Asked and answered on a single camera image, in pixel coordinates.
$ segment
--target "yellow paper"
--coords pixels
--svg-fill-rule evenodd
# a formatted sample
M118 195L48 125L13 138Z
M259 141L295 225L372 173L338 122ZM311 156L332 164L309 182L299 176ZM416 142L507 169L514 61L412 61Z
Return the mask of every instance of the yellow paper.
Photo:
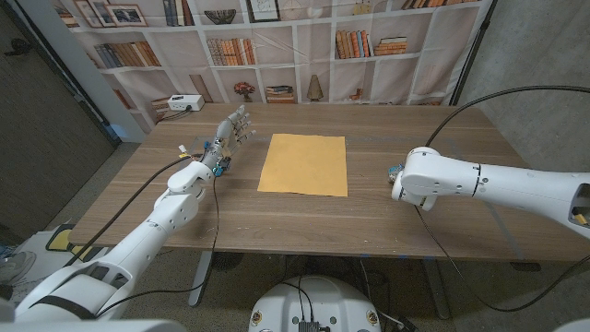
M258 191L347 197L344 137L274 134Z

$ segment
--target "white box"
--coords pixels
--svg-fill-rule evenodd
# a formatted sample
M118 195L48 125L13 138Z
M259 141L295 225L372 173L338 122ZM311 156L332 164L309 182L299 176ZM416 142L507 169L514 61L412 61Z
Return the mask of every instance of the white box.
M201 95L173 95L168 99L168 105L172 111L185 111L191 106L191 111L201 111L205 100Z

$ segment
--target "wooden table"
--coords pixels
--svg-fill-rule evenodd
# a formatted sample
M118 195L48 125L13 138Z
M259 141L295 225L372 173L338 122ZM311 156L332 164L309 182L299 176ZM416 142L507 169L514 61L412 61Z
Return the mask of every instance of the wooden table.
M191 147L193 153L201 151L218 123L237 106L207 104L199 113L158 124L76 225L70 240L86 242L150 175L178 158L179 145ZM391 198L387 169L404 162L412 148L422 146L453 109L248 104L246 111L257 134L217 181L220 224L216 251L443 256L413 206ZM348 197L256 191L275 133L345 136ZM452 158L527 167L477 109L453 119L432 147ZM113 246L143 221L178 169L167 170L148 186L97 244ZM196 218L172 236L167 246L211 248L217 222L212 194L207 193ZM449 254L460 259L573 261L590 251L590 242L551 220L473 198L440 197L423 215Z

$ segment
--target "door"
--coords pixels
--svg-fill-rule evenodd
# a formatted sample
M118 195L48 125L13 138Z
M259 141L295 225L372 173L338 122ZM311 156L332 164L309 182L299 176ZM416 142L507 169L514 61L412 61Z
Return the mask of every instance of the door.
M113 147L64 82L0 9L0 240L42 231Z

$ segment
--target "bookshelf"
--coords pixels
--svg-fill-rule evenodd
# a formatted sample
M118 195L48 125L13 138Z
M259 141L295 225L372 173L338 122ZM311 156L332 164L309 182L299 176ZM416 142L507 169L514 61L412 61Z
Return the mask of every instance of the bookshelf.
M324 8L319 18L307 18L314 1ZM301 0L300 19L250 23L245 0L188 0L194 26L168 27L161 0L139 3L148 27L90 28L72 0L62 0L80 27L70 28L87 53L101 64L93 45L148 42L161 66L119 67L99 71L114 89L125 91L135 105L130 113L149 132L156 123L152 100L171 94L198 93L190 75L200 75L214 102L239 102L233 85L247 81L256 87L254 102L266 103L265 87L291 85L298 103L309 103L313 74L324 93L321 102L420 104L448 101L491 0L451 6L401 10L405 0L372 1L372 13L353 16L354 0ZM112 4L129 1L111 0ZM205 10L236 9L231 24L215 25ZM407 37L407 52L338 59L336 32L367 30L373 46L381 38ZM207 40L251 39L256 65L214 65ZM348 95L357 88L362 98Z

